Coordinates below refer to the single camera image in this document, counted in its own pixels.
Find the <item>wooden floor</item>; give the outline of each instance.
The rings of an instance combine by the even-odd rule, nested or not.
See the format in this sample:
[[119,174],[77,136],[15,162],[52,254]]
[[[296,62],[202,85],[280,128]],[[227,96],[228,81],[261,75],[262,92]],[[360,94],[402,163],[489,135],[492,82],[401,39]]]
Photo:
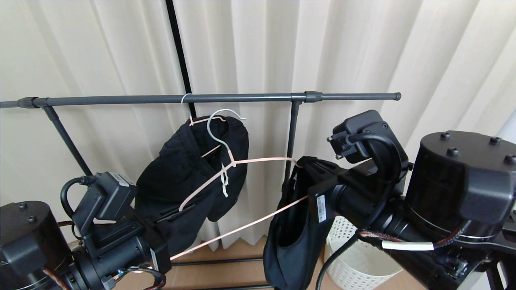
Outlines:
[[[262,256],[265,239],[262,238],[255,246],[244,241],[237,241],[230,248],[212,252],[209,247],[204,247],[192,254],[185,255],[175,262],[208,261],[222,259],[238,259],[246,257]],[[322,257],[317,263],[312,283],[308,289],[315,288],[315,280],[323,265]],[[146,273],[129,273],[122,279],[115,289],[142,290],[151,286],[153,278]],[[163,289],[190,290],[200,288],[215,288],[243,285],[267,284],[263,272],[262,261],[226,263],[214,265],[195,265],[172,267],[167,273],[167,285]],[[323,280],[324,290],[339,290],[328,275]],[[387,282],[380,285],[378,290],[419,290],[424,289],[405,271],[397,274]]]

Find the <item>clothes rack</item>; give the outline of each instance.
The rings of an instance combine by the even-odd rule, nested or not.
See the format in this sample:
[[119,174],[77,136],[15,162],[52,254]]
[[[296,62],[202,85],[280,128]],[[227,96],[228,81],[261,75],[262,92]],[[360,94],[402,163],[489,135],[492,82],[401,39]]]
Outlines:
[[[93,175],[79,150],[68,135],[59,116],[55,111],[55,106],[76,106],[76,105],[112,105],[112,104],[171,104],[180,103],[183,95],[118,95],[118,96],[76,96],[69,98],[38,98],[28,97],[17,101],[0,102],[0,109],[4,108],[41,108],[49,120],[55,126],[57,132],[65,142],[65,145],[72,153],[75,161],[80,166],[85,175]],[[265,94],[189,94],[184,103],[225,103],[225,102],[291,102],[291,117],[288,131],[287,157],[292,157],[294,150],[294,140],[296,137],[297,117],[299,106],[302,103],[316,103],[321,101],[358,101],[358,100],[394,100],[401,99],[401,94],[397,93],[328,93],[324,94],[316,91],[306,91],[303,93],[265,93]],[[287,162],[285,167],[285,180],[288,180],[291,163]],[[190,266],[206,264],[222,264],[237,262],[262,261],[262,257],[197,261],[175,263],[173,266]],[[205,288],[199,290],[248,290],[270,288],[270,285],[246,285],[237,287]]]

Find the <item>curtain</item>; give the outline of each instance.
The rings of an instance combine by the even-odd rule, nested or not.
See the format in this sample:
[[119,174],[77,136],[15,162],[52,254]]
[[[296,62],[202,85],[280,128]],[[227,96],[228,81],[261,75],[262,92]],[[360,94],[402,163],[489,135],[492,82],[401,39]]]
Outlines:
[[[294,157],[335,160],[326,137],[380,112],[415,159],[445,130],[495,135],[516,108],[516,2],[175,0],[193,93],[401,92],[400,101],[302,104]],[[163,1],[0,2],[0,99],[184,92]],[[248,120],[250,158],[285,156],[290,103],[227,107]],[[56,109],[92,171],[136,180],[185,121],[178,104]],[[1,112],[1,203],[43,200],[58,220],[63,183],[81,175],[40,110]],[[250,164],[239,201],[207,240],[275,210],[285,164]],[[84,188],[72,187],[77,204]],[[222,240],[253,244],[265,221]]]

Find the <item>hanger hook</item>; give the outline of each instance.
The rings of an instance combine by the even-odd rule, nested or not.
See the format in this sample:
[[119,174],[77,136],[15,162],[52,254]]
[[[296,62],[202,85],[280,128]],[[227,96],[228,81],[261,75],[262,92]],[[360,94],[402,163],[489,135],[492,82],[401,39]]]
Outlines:
[[185,117],[186,117],[187,119],[188,119],[188,118],[191,118],[191,116],[192,116],[192,115],[191,115],[191,112],[190,112],[189,110],[187,110],[187,109],[183,106],[183,101],[185,100],[185,97],[186,97],[187,95],[189,95],[189,94],[191,94],[191,93],[186,93],[186,94],[184,94],[184,96],[181,98],[181,108],[183,109],[183,111],[185,111],[185,113],[186,113]]
[[215,140],[215,141],[217,141],[217,142],[221,143],[222,145],[224,145],[224,146],[226,147],[226,149],[227,149],[228,151],[231,151],[231,150],[229,149],[228,144],[227,144],[226,142],[224,142],[224,141],[220,140],[219,138],[217,138],[217,137],[213,136],[212,130],[211,130],[211,129],[210,129],[210,127],[209,127],[209,124],[211,123],[212,118],[213,118],[217,113],[222,112],[222,111],[229,111],[229,112],[232,112],[233,114],[235,114],[235,115],[236,115],[239,119],[241,119],[241,120],[247,120],[247,119],[246,119],[246,118],[241,117],[237,112],[233,111],[232,109],[220,109],[220,110],[218,110],[218,111],[215,111],[215,112],[214,112],[214,113],[213,113],[213,114],[208,118],[208,123],[206,124],[206,128],[208,129],[208,134],[213,138],[213,140]]

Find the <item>bolt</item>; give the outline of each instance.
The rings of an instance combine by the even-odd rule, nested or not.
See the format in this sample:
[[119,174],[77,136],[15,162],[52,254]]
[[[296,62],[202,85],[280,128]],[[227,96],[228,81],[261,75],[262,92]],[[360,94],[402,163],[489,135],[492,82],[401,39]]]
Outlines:
[[441,140],[449,140],[450,139],[450,133],[444,132],[441,133]]
[[504,162],[507,164],[512,164],[512,165],[516,164],[516,155],[514,155],[514,154],[506,155],[504,158]]
[[455,147],[448,148],[448,151],[446,151],[446,155],[448,155],[448,156],[457,156],[457,155],[459,155],[459,149],[457,149]]
[[489,144],[491,145],[498,145],[502,139],[500,137],[491,137],[491,140],[489,140]]

